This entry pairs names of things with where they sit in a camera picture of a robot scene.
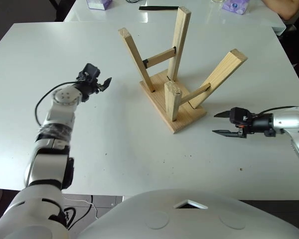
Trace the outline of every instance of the person's arm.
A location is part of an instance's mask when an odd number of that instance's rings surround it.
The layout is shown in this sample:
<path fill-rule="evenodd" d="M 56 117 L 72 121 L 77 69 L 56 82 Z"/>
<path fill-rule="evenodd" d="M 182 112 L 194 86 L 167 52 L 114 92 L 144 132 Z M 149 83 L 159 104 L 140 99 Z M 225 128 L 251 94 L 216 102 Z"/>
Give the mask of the person's arm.
<path fill-rule="evenodd" d="M 262 0 L 271 10 L 283 20 L 289 20 L 299 10 L 299 0 Z"/>

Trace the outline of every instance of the white table in background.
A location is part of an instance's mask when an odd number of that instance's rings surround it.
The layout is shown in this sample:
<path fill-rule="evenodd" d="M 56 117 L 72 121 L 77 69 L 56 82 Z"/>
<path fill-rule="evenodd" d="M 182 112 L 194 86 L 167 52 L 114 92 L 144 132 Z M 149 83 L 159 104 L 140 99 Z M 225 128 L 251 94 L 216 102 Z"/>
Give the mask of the white table in background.
<path fill-rule="evenodd" d="M 172 134 L 143 93 L 117 29 L 126 27 L 142 57 L 171 47 L 174 24 L 19 23 L 0 42 L 0 188 L 23 188 L 38 126 L 33 109 L 53 86 L 73 81 L 87 62 L 110 87 L 79 105 L 71 141 L 75 158 L 66 193 L 135 195 L 164 188 L 205 190 L 245 200 L 299 199 L 299 159 L 287 135 L 227 138 L 235 127 L 216 113 L 299 106 L 299 80 L 270 27 L 190 24 L 178 78 L 196 89 L 225 54 L 249 59 L 204 102 L 208 114 Z M 168 62 L 149 69 L 150 75 Z M 42 121 L 49 97 L 39 107 Z"/>
<path fill-rule="evenodd" d="M 251 0 L 244 15 L 221 9 L 222 3 L 210 0 L 141 0 L 128 3 L 125 0 L 113 0 L 106 11 L 89 9 L 86 0 L 76 0 L 64 21 L 110 21 L 166 23 L 175 22 L 175 11 L 140 11 L 140 5 L 185 6 L 192 12 L 191 22 L 204 24 L 229 24 L 235 27 L 248 25 L 270 26 L 277 35 L 286 29 L 280 17 L 264 5 L 261 0 Z"/>

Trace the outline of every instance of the wooden board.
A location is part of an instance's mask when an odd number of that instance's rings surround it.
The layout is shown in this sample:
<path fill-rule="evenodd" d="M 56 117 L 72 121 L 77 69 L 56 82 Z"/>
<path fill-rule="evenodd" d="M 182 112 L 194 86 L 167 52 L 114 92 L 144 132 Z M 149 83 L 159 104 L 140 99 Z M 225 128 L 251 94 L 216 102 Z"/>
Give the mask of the wooden board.
<path fill-rule="evenodd" d="M 140 84 L 150 101 L 154 104 L 155 108 L 158 110 L 159 114 L 173 133 L 180 131 L 187 125 L 195 122 L 196 120 L 206 115 L 206 111 L 203 107 L 199 106 L 196 109 L 193 109 L 189 102 L 186 102 L 185 104 L 179 107 L 176 120 L 171 121 L 165 112 L 164 84 L 169 81 L 169 79 L 167 78 L 167 70 L 153 75 L 150 79 L 155 87 L 155 92 L 149 92 L 148 88 L 146 87 L 143 81 L 141 81 Z M 176 83 L 178 87 L 181 89 L 183 96 L 189 94 L 189 91 L 181 82 L 176 81 Z"/>
<path fill-rule="evenodd" d="M 138 51 L 138 49 L 136 48 L 136 45 L 134 43 L 134 40 L 131 36 L 131 34 L 129 33 L 129 31 L 127 31 L 127 29 L 121 28 L 119 29 L 119 33 L 124 41 L 124 43 L 126 44 L 126 47 L 128 48 L 132 59 L 134 60 L 137 69 L 139 70 L 140 75 L 142 76 L 145 84 L 147 85 L 147 87 L 149 88 L 149 90 L 151 92 L 153 92 L 155 89 L 150 81 L 150 77 L 148 75 L 148 72 L 145 69 L 144 63 L 141 59 L 140 53 Z"/>
<path fill-rule="evenodd" d="M 183 6 L 180 6 L 178 8 L 175 30 L 174 30 L 174 37 L 172 42 L 172 47 L 176 47 L 176 54 L 173 58 L 169 60 L 168 72 L 167 72 L 167 75 L 171 81 L 175 81 L 177 79 L 179 63 L 181 59 L 181 54 L 183 52 L 190 15 L 191 15 L 191 11 L 188 10 L 187 8 Z"/>
<path fill-rule="evenodd" d="M 152 56 L 152 57 L 146 59 L 146 61 L 147 61 L 146 68 L 157 65 L 158 63 L 163 62 L 163 61 L 173 57 L 175 54 L 176 54 L 176 47 L 168 49 L 167 51 L 164 51 L 155 56 Z"/>
<path fill-rule="evenodd" d="M 189 103 L 193 108 L 198 107 L 204 100 L 207 99 L 238 67 L 240 67 L 248 58 L 237 49 L 233 49 L 227 53 L 218 66 L 208 76 L 201 86 L 210 83 L 210 88 Z"/>

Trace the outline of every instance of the black cable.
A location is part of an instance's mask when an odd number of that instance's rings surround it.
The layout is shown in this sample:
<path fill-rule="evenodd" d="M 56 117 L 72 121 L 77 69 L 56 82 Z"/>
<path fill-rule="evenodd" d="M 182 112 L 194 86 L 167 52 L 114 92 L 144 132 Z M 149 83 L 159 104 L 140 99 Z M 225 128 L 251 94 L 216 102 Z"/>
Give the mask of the black cable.
<path fill-rule="evenodd" d="M 92 208 L 92 204 L 90 204 L 88 211 L 82 216 L 80 217 L 78 220 L 76 220 L 69 228 L 68 230 L 70 230 L 78 221 L 80 221 L 82 218 L 84 218 L 91 210 Z"/>
<path fill-rule="evenodd" d="M 138 1 L 140 1 L 140 0 L 126 0 L 128 3 L 136 3 L 136 2 L 138 2 Z"/>
<path fill-rule="evenodd" d="M 261 116 L 263 113 L 266 113 L 268 111 L 274 111 L 274 110 L 279 110 L 279 109 L 287 109 L 287 108 L 292 108 L 292 107 L 296 107 L 296 106 L 281 106 L 281 107 L 276 107 L 276 108 L 271 108 L 265 111 L 261 111 L 258 116 Z"/>
<path fill-rule="evenodd" d="M 39 107 L 40 103 L 44 100 L 44 98 L 45 98 L 47 95 L 49 95 L 52 91 L 54 91 L 56 88 L 58 88 L 58 87 L 60 87 L 60 86 L 67 85 L 67 84 L 75 84 L 75 83 L 78 83 L 78 82 L 77 82 L 77 81 L 70 81 L 70 82 L 64 82 L 64 83 L 62 83 L 62 84 L 59 84 L 59 85 L 53 87 L 51 90 L 49 90 L 49 91 L 48 91 L 48 92 L 47 92 L 47 93 L 46 93 L 46 94 L 45 94 L 45 95 L 38 101 L 38 103 L 36 104 L 35 109 L 34 109 L 34 116 L 35 116 L 35 120 L 36 120 L 36 122 L 37 122 L 37 124 L 38 124 L 39 126 L 41 126 L 41 123 L 39 122 L 37 111 L 38 111 L 38 107 Z"/>
<path fill-rule="evenodd" d="M 73 208 L 73 207 L 69 207 L 69 208 L 66 208 L 64 209 L 64 212 L 67 212 L 69 210 L 72 210 L 73 211 L 73 214 L 72 214 L 72 217 L 71 219 L 69 220 L 69 222 L 66 224 L 66 227 L 69 228 L 69 226 L 71 225 L 71 223 L 73 222 L 74 218 L 75 218 L 75 215 L 76 215 L 76 209 Z"/>

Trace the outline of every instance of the black strap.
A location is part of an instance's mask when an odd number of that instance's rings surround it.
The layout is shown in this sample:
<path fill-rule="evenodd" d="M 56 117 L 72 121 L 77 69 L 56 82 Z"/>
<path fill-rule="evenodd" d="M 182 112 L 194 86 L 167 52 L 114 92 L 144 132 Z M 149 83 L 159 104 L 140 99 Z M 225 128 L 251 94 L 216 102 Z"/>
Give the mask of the black strap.
<path fill-rule="evenodd" d="M 178 10 L 177 6 L 140 6 L 139 10 L 161 11 L 161 10 Z"/>

